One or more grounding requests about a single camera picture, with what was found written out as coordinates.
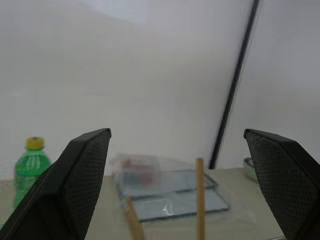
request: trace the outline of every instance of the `green plastic bottle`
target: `green plastic bottle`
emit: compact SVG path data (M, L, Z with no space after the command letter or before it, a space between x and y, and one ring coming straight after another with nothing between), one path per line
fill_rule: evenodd
M26 140L26 152L14 167L14 185L16 208L37 178L50 167L48 156L43 151L45 140L42 137L29 137Z

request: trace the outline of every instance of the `white wall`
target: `white wall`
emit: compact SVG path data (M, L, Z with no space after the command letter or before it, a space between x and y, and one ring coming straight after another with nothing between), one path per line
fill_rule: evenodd
M207 160L251 3L0 1L0 178L29 136L55 161L105 127L109 158Z
M320 1L265 0L217 167L242 165L253 128L296 140L320 163Z

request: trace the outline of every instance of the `yellow bottle cap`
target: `yellow bottle cap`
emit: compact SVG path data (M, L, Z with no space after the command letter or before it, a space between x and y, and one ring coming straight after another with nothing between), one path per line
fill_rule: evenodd
M40 150L45 147L45 140L43 137L33 136L26 140L26 148L28 150Z

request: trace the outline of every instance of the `plastic wrap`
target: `plastic wrap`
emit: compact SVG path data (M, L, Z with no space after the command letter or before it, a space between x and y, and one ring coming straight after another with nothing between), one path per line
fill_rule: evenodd
M122 211L130 196L141 223L170 226L171 221L194 222L197 213L196 161L187 163L147 155L118 155L111 161L115 187L113 209ZM255 215L237 197L215 181L204 177L206 224L243 221L255 223Z

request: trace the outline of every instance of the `green bowl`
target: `green bowl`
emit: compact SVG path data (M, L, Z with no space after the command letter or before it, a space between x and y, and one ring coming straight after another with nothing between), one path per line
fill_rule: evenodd
M243 170L245 175L251 179L252 181L258 183L256 171L254 168L254 164L252 162L252 159L250 157L247 157L243 160Z

